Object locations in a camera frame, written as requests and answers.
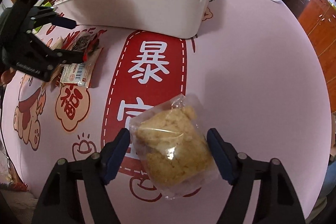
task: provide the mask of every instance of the cartoon character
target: cartoon character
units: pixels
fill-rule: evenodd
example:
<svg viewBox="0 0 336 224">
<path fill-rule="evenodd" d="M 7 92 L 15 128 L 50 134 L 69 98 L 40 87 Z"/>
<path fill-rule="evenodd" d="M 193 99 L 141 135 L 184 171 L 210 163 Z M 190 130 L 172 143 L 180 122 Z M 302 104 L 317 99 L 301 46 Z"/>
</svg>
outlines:
<svg viewBox="0 0 336 224">
<path fill-rule="evenodd" d="M 38 116 L 42 114 L 46 101 L 46 92 L 42 88 L 42 81 L 30 75 L 22 77 L 18 95 L 18 105 L 14 112 L 13 126 L 19 138 L 25 144 L 30 143 L 36 151 L 41 138 L 41 125 Z"/>
</svg>

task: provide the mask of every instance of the pink table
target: pink table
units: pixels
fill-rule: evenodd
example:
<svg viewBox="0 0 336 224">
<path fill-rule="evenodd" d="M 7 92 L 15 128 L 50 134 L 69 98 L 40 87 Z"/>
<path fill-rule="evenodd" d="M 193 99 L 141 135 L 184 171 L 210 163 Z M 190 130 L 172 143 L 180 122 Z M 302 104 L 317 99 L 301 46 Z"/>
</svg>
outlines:
<svg viewBox="0 0 336 224">
<path fill-rule="evenodd" d="M 188 40 L 113 27 L 74 31 L 84 29 L 103 32 L 92 88 L 78 88 L 80 95 L 74 87 L 44 92 L 37 79 L 17 73 L 6 90 L 5 142 L 33 194 L 40 194 L 57 159 L 100 151 L 130 117 L 182 92 L 198 96 L 209 111 L 208 127 L 236 150 L 256 160 L 279 158 L 308 216 L 327 168 L 330 106 L 314 49 L 283 3 L 212 0 L 198 37 Z M 54 43 L 75 34 L 44 26 L 38 36 Z M 153 42 L 160 48 L 149 62 L 144 46 Z M 218 179 L 190 197 L 166 201 L 132 145 L 107 187 L 121 222 L 129 224 L 216 223 L 230 189 Z M 256 190 L 246 223 L 253 218 Z M 83 193 L 80 184 L 85 218 L 92 223 Z"/>
</svg>

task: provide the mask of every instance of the barcode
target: barcode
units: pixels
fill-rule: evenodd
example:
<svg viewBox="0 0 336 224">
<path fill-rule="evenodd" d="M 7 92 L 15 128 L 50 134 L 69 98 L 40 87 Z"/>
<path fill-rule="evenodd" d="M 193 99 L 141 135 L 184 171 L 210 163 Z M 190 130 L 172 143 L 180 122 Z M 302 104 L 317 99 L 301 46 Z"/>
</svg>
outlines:
<svg viewBox="0 0 336 224">
<path fill-rule="evenodd" d="M 78 70 L 76 72 L 75 80 L 81 80 L 84 68 L 85 68 L 85 63 L 79 64 Z"/>
</svg>

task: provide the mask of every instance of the food in bag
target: food in bag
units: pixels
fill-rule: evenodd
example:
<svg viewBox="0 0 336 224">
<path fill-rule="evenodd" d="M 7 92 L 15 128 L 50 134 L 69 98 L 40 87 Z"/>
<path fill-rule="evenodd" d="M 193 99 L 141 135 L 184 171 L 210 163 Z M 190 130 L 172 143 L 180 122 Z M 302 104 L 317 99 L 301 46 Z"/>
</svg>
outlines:
<svg viewBox="0 0 336 224">
<path fill-rule="evenodd" d="M 183 95 L 130 120 L 137 154 L 167 198 L 192 193 L 214 177 L 214 160 L 196 120 Z"/>
</svg>

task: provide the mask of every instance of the chinese character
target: chinese character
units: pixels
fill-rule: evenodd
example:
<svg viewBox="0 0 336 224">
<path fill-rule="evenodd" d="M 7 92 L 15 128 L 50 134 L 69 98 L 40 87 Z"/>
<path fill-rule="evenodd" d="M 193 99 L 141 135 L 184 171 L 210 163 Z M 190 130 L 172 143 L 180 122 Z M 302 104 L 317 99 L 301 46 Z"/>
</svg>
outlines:
<svg viewBox="0 0 336 224">
<path fill-rule="evenodd" d="M 138 79 L 140 84 L 146 84 L 150 77 L 157 82 L 161 82 L 162 78 L 157 76 L 156 73 L 162 71 L 166 75 L 169 74 L 169 70 L 167 70 L 163 66 L 168 65 L 169 62 L 159 60 L 165 58 L 164 55 L 159 54 L 165 52 L 166 48 L 167 48 L 166 42 L 144 41 L 140 47 L 140 52 L 142 52 L 143 55 L 137 55 L 137 57 L 141 57 L 141 60 L 133 60 L 132 63 L 137 64 L 128 70 L 128 72 L 134 72 L 135 70 L 137 70 L 140 71 L 141 73 L 133 75 L 132 78 L 143 76 L 142 79 Z M 143 64 L 147 64 L 146 69 L 141 67 Z"/>
<path fill-rule="evenodd" d="M 74 89 L 73 85 L 65 89 L 67 95 L 61 97 L 61 107 L 64 105 L 64 112 L 70 120 L 73 120 L 76 114 L 76 108 L 79 107 L 79 100 L 83 99 L 83 95 L 78 89 Z"/>
<path fill-rule="evenodd" d="M 125 104 L 125 100 L 122 100 L 120 102 L 118 115 L 117 115 L 118 121 L 122 121 L 124 119 L 125 108 L 136 109 L 136 110 L 140 110 L 140 109 L 147 110 L 153 107 L 150 105 L 145 105 L 140 97 L 137 97 L 136 101 L 137 101 L 136 104 Z M 126 114 L 131 115 L 132 117 L 137 116 L 141 113 L 142 111 L 134 111 L 134 110 L 126 111 Z M 127 129 L 129 129 L 129 120 L 132 118 L 131 116 L 126 117 L 125 128 Z M 129 148 L 130 148 L 130 152 L 127 154 L 127 156 L 133 159 L 139 159 L 139 157 L 137 156 L 135 152 L 135 149 L 133 148 L 132 142 L 130 143 Z"/>
</svg>

